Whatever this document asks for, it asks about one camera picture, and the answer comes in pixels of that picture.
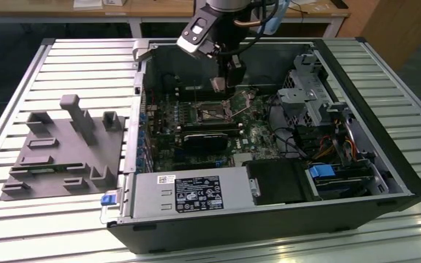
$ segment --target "cable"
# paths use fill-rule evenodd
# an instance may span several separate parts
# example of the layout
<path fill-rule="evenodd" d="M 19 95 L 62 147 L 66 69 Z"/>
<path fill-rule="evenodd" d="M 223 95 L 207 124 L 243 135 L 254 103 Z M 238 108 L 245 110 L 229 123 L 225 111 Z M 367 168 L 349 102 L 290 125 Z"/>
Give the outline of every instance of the cable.
<path fill-rule="evenodd" d="M 241 48 L 238 48 L 238 49 L 235 49 L 235 50 L 233 50 L 233 51 L 227 51 L 227 52 L 219 52 L 219 51 L 217 51 L 217 52 L 214 53 L 215 56 L 233 56 L 233 55 L 238 55 L 239 53 L 242 53 L 243 51 L 246 51 L 246 50 L 255 44 L 257 41 L 259 41 L 259 39 L 261 39 L 261 37 L 262 37 L 262 35 L 263 35 L 263 30 L 265 30 L 265 28 L 266 28 L 266 22 L 271 19 L 271 17 L 274 16 L 274 14 L 275 14 L 275 12 L 277 12 L 278 0 L 275 0 L 275 7 L 274 7 L 274 10 L 271 11 L 271 13 L 269 14 L 267 17 L 265 17 L 265 10 L 266 10 L 266 5 L 265 5 L 265 3 L 266 3 L 266 0 L 262 0 L 262 21 L 263 21 L 263 22 L 261 23 L 259 32 L 258 32 L 258 34 L 255 35 L 254 39 L 250 40 L 249 43 L 247 43 L 243 47 L 241 47 Z"/>
<path fill-rule="evenodd" d="M 302 24 L 303 24 L 303 20 L 305 20 L 303 13 L 307 14 L 307 12 L 303 12 L 303 11 L 301 10 L 301 5 L 299 5 L 298 3 L 293 2 L 293 0 L 290 0 L 290 2 L 291 2 L 293 4 L 295 4 L 295 5 L 298 6 L 298 8 L 299 8 L 299 10 L 297 10 L 297 9 L 289 7 L 289 9 L 291 9 L 291 10 L 294 10 L 294 11 L 298 11 L 298 12 L 301 13 L 301 23 L 299 23 L 299 28 L 298 28 L 298 36 L 299 36 L 301 28 L 302 28 Z"/>
<path fill-rule="evenodd" d="M 269 98 L 267 130 L 269 130 L 270 133 L 274 134 L 275 138 L 277 138 L 279 141 L 282 141 L 282 142 L 285 143 L 285 146 L 290 146 L 290 147 L 297 151 L 297 153 L 299 154 L 299 157 L 302 157 L 303 159 L 310 160 L 311 158 L 307 156 L 307 154 L 303 152 L 303 150 L 301 150 L 298 146 L 295 146 L 293 143 L 290 143 L 290 142 L 287 141 L 287 139 L 281 138 L 281 137 L 275 134 L 275 131 L 279 130 L 279 129 L 285 129 L 285 130 L 287 130 L 287 131 L 290 131 L 291 129 L 290 129 L 289 127 L 282 127 L 282 128 L 273 129 L 271 126 L 270 126 L 270 111 L 271 111 L 271 106 L 273 106 L 271 103 L 274 102 L 275 98 L 277 98 L 275 95 L 273 95 L 273 97 Z"/>
<path fill-rule="evenodd" d="M 323 136 L 322 138 L 321 138 L 321 141 L 319 141 L 319 151 L 321 151 L 321 149 L 322 149 L 322 142 L 323 142 L 323 140 L 325 139 L 330 139 L 330 137 L 329 137 L 329 135 L 326 135 L 326 136 Z"/>
<path fill-rule="evenodd" d="M 278 10 L 278 0 L 275 0 L 274 2 L 274 8 L 269 14 L 267 17 L 265 17 L 265 14 L 266 14 L 266 4 L 265 4 L 265 0 L 262 0 L 262 4 L 261 4 L 261 8 L 262 8 L 262 14 L 261 14 L 261 20 L 258 21 L 247 21 L 247 22 L 241 22 L 239 20 L 233 20 L 233 23 L 235 26 L 238 27 L 254 27 L 254 26 L 261 26 L 263 25 L 275 15 L 277 13 L 277 10 Z"/>

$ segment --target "metal frame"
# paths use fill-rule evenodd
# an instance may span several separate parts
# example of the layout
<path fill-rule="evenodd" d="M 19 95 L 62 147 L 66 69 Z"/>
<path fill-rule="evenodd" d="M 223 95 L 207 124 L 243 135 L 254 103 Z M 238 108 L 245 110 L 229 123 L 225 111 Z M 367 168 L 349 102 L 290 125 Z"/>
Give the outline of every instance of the metal frame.
<path fill-rule="evenodd" d="M 335 37 L 337 33 L 341 29 L 341 25 L 343 22 L 345 17 L 334 16 L 331 18 L 283 18 L 282 23 L 323 23 L 329 24 L 326 27 L 326 31 L 322 37 Z M 142 23 L 187 23 L 190 18 L 166 18 L 166 17 L 157 17 L 157 18 L 137 18 L 134 20 L 129 20 L 130 32 L 133 37 L 141 38 L 142 31 L 139 25 Z"/>
<path fill-rule="evenodd" d="M 6 131 L 10 127 L 13 119 L 15 118 L 15 114 L 19 109 L 18 101 L 23 100 L 26 93 L 29 91 L 29 87 L 34 81 L 34 77 L 37 72 L 39 71 L 42 61 L 47 56 L 51 45 L 41 45 L 38 51 L 34 54 L 34 58 L 27 66 L 27 70 L 21 78 L 17 89 L 13 93 L 10 101 L 5 107 L 0 118 L 0 147 L 2 145 L 3 139 L 6 137 Z"/>
<path fill-rule="evenodd" d="M 33 24 L 51 24 L 51 23 L 127 23 L 130 28 L 130 33 L 134 38 L 142 37 L 142 30 L 141 30 L 141 24 L 142 23 L 187 23 L 190 21 L 190 18 L 175 18 L 175 17 L 138 17 L 133 18 L 126 16 L 123 13 L 123 16 L 117 16 L 118 13 L 111 13 L 115 16 L 111 17 L 98 17 L 98 18 L 70 18 L 70 17 L 0 17 L 0 24 L 7 23 L 7 24 L 23 24 L 23 23 L 33 23 Z M 335 37 L 338 30 L 342 25 L 345 17 L 342 16 L 334 16 L 331 18 L 283 18 L 282 23 L 326 23 L 327 28 L 323 33 L 322 37 Z"/>

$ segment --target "aluminum extrusion table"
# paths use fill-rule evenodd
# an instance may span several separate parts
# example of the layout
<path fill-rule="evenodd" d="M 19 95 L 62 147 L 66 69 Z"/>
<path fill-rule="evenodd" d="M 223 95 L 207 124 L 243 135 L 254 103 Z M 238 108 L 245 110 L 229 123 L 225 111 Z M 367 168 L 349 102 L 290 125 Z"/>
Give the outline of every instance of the aluminum extrusion table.
<path fill-rule="evenodd" d="M 91 116 L 109 110 L 129 115 L 133 41 L 58 39 L 39 46 L 0 119 L 0 195 L 30 111 L 67 118 L 57 100 L 75 93 Z M 421 102 L 366 43 L 331 39 L 326 44 L 421 177 Z M 335 234 L 134 255 L 99 222 L 99 197 L 0 201 L 0 262 L 421 262 L 421 203 Z"/>

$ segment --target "warning label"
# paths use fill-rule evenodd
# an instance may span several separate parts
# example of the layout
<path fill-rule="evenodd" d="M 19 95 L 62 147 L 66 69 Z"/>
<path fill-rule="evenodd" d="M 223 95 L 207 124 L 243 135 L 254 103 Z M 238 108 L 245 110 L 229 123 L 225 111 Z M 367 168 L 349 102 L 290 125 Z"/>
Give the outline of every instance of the warning label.
<path fill-rule="evenodd" d="M 174 180 L 178 213 L 223 209 L 218 176 Z"/>

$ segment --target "black cable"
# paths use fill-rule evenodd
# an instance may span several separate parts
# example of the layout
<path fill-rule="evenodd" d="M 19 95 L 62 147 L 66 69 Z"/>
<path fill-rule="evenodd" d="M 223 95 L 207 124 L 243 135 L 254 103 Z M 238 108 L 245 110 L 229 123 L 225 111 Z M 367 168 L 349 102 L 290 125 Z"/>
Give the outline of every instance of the black cable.
<path fill-rule="evenodd" d="M 262 35 L 263 35 L 263 30 L 266 28 L 266 22 L 273 18 L 274 14 L 277 13 L 277 9 L 278 9 L 278 0 L 275 0 L 275 6 L 274 9 L 271 10 L 269 16 L 266 17 L 266 0 L 261 0 L 262 1 L 262 17 L 261 17 L 261 28 L 259 28 L 259 32 L 255 35 L 254 39 L 249 41 L 249 43 L 233 50 L 233 51 L 227 51 L 227 52 L 217 52 L 214 55 L 217 56 L 233 56 L 233 55 L 238 55 L 239 53 L 242 53 L 243 51 L 246 51 L 254 44 L 257 41 L 259 41 Z"/>
<path fill-rule="evenodd" d="M 261 20 L 261 25 L 265 24 L 275 15 L 277 13 L 277 10 L 278 10 L 278 0 L 275 0 L 274 2 L 274 9 L 271 10 L 269 16 L 266 18 L 265 17 L 265 0 L 263 0 L 263 3 L 262 3 L 262 20 Z"/>
<path fill-rule="evenodd" d="M 291 9 L 291 10 L 294 10 L 294 11 L 298 11 L 298 12 L 301 13 L 301 23 L 299 23 L 299 27 L 298 27 L 298 36 L 299 36 L 301 28 L 302 28 L 302 24 L 303 24 L 303 20 L 305 20 L 303 13 L 307 14 L 307 12 L 303 12 L 303 11 L 301 10 L 301 5 L 299 5 L 298 3 L 293 2 L 293 0 L 290 0 L 290 2 L 291 2 L 293 4 L 295 4 L 295 5 L 298 6 L 298 8 L 299 8 L 299 10 L 297 10 L 297 9 L 289 7 L 289 9 Z"/>
<path fill-rule="evenodd" d="M 269 98 L 269 109 L 267 109 L 267 129 L 269 129 L 269 132 L 273 133 L 275 138 L 285 143 L 285 146 L 290 146 L 297 151 L 297 153 L 299 154 L 301 158 L 310 160 L 311 158 L 307 156 L 307 154 L 303 152 L 303 150 L 301 150 L 298 146 L 295 146 L 293 143 L 290 143 L 287 141 L 287 139 L 281 138 L 275 134 L 275 131 L 279 130 L 279 129 L 285 129 L 287 131 L 290 131 L 291 129 L 289 127 L 278 127 L 275 129 L 273 129 L 271 126 L 270 126 L 270 111 L 271 111 L 271 107 L 273 107 L 271 104 L 273 104 L 275 98 L 277 98 L 275 95 L 273 95 L 273 97 Z"/>

